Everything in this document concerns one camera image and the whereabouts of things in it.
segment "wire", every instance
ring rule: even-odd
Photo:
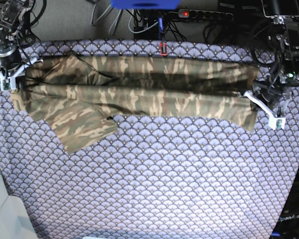
[[[180,38],[183,41],[187,41],[186,37],[183,34],[181,34],[180,31],[178,30],[178,27],[176,26],[175,22],[171,21],[170,25],[175,29],[176,33],[180,36]]]
[[[167,28],[167,30],[165,30],[163,33],[166,34],[166,33],[169,32],[169,31],[173,34],[173,36],[175,37],[175,40],[178,41],[178,39],[177,39],[177,37],[176,37],[176,35],[175,35],[175,33],[177,33],[177,31],[174,31],[174,30],[172,30],[172,29],[170,28],[170,23],[168,23],[168,28]]]
[[[263,63],[263,62],[260,62],[258,60],[257,56],[256,56],[255,49],[254,49],[254,47],[252,45],[253,44],[251,44],[251,47],[250,47],[250,54],[251,54],[253,60],[256,62],[256,64],[258,64],[258,65],[260,65],[262,67],[267,67],[267,68],[270,68],[270,67],[272,67],[275,64],[275,62],[272,62],[272,63]]]
[[[209,37],[209,34],[216,28],[217,25],[215,25],[214,23],[210,23],[208,24],[204,30],[203,30],[203,36],[204,36],[204,40],[206,43],[208,43],[208,37]],[[208,35],[206,36],[206,30],[210,28],[210,31],[208,32]]]
[[[225,26],[222,25],[221,27],[222,27],[222,28],[221,28],[221,30],[219,31],[218,36],[215,37],[213,44],[218,44],[218,41],[222,38],[223,32],[224,32],[224,30],[225,30]]]
[[[275,78],[272,80],[272,82],[270,83],[270,85],[267,88],[268,94],[271,95],[277,101],[277,103],[278,103],[278,114],[277,114],[278,116],[281,115],[281,109],[282,109],[281,108],[281,104],[280,104],[279,100],[277,99],[277,97],[271,92],[271,89],[274,86],[275,82],[277,81],[281,69],[282,69],[282,65],[280,64],[278,72],[277,72]]]
[[[24,51],[24,49],[20,45],[20,42],[19,42],[19,32],[16,34],[16,43],[17,43],[18,47],[21,49],[21,51],[23,52],[23,54],[26,56],[26,58],[29,61],[26,64],[29,65],[29,63],[30,63],[30,65],[32,65],[30,57],[26,54],[26,52]]]
[[[258,36],[261,32],[263,32],[264,30],[266,30],[269,26],[264,27],[263,29],[261,29],[259,32],[257,32],[253,38],[255,38],[256,36]]]
[[[143,15],[140,13],[139,10],[136,10],[135,12],[136,12],[136,16],[139,16],[142,21],[145,21]]]
[[[36,15],[34,14],[34,12],[30,12],[30,13],[34,16],[34,18],[36,18]],[[37,27],[38,24],[39,24],[39,21],[36,23],[36,25],[31,26],[31,28]]]
[[[138,20],[138,18],[137,18],[137,17],[135,17],[135,15],[134,15],[134,14],[132,14],[132,13],[131,13],[131,12],[130,12],[128,9],[125,9],[125,11],[127,11],[129,15],[133,16],[133,18],[134,18],[134,21],[136,21],[136,22],[138,22],[138,23],[140,23],[140,22],[142,21],[142,19],[141,19],[141,20]]]
[[[95,26],[95,24],[96,24],[99,20],[101,20],[101,19],[106,15],[106,13],[108,13],[109,10],[110,10],[110,12],[111,12],[111,10],[113,9],[112,5],[109,5],[109,6],[104,10],[104,12],[99,16],[99,18],[97,18],[95,21],[93,21],[93,20],[94,20],[94,13],[95,13],[95,10],[96,10],[96,7],[97,7],[98,3],[99,3],[99,1],[98,1],[98,2],[94,5],[94,7],[93,7],[92,17],[91,17],[91,23],[90,23],[92,26]]]
[[[131,21],[132,21],[132,19],[133,19],[133,17],[131,16],[131,18],[130,18],[130,20],[129,20],[129,24],[128,24],[128,26],[129,26],[129,30],[130,30],[130,32],[131,32],[131,33],[134,33],[134,34],[140,34],[140,33],[146,32],[146,31],[152,29],[153,27],[155,27],[155,26],[158,24],[158,21],[156,21],[152,26],[149,26],[149,27],[145,28],[145,29],[142,30],[142,31],[133,31],[133,30],[131,29]]]
[[[7,1],[0,1],[0,3],[5,4]]]
[[[85,0],[85,1],[87,1],[90,4],[95,4],[95,1],[93,1],[93,0]]]
[[[39,41],[41,41],[41,39],[37,35],[35,35],[31,30],[30,30],[30,34],[32,34],[36,39],[38,39]]]
[[[30,12],[33,13],[33,9],[34,9],[35,6],[36,6],[36,0],[33,0],[33,1],[32,1],[32,7],[31,7],[31,9],[30,9]]]
[[[41,8],[41,11],[40,11],[39,15],[33,20],[33,22],[30,23],[30,26],[33,26],[37,22],[39,22],[39,19],[41,19],[41,17],[43,16],[43,14],[46,10],[46,5],[47,5],[46,0],[43,0],[43,5],[42,5],[42,8]]]
[[[118,27],[118,24],[119,24],[119,21],[120,21],[119,19],[120,19],[120,17],[122,16],[122,13],[123,13],[123,10],[121,9],[121,10],[119,11],[117,17],[116,17],[115,20],[113,21],[112,25],[111,25],[110,28],[109,28],[109,32],[108,32],[109,35],[114,35],[114,34],[115,34],[115,32],[116,32],[116,28]]]

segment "camouflage fabric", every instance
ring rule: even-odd
[[[18,111],[45,119],[72,153],[117,131],[111,116],[197,116],[234,122],[249,131],[256,113],[239,97],[258,75],[253,66],[150,57],[45,59],[12,92]]]

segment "blue box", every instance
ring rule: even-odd
[[[119,9],[176,9],[180,0],[112,0]]]

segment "electronic equipment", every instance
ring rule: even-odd
[[[230,12],[207,11],[207,10],[188,10],[179,9],[178,17],[188,18],[191,20],[224,20],[233,21],[234,15]]]
[[[119,9],[175,9],[180,0],[112,0]]]
[[[39,15],[43,14],[45,7],[46,0],[43,4],[43,11]],[[17,89],[17,77],[38,60],[28,58],[28,62],[24,63],[19,51],[24,52],[24,48],[36,41],[31,27],[39,16],[30,22],[30,12],[33,8],[34,0],[10,0],[2,7],[2,19],[0,19],[0,86],[2,91]]]

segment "scallop pattern fabric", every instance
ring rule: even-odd
[[[25,52],[159,57],[158,46],[57,41]],[[168,56],[251,61],[244,48],[190,42],[168,42]],[[117,133],[68,155],[44,121],[17,113],[0,91],[0,170],[42,239],[269,238],[299,166],[299,88],[293,94],[285,130],[271,130],[263,112],[254,132],[217,119],[115,116]]]

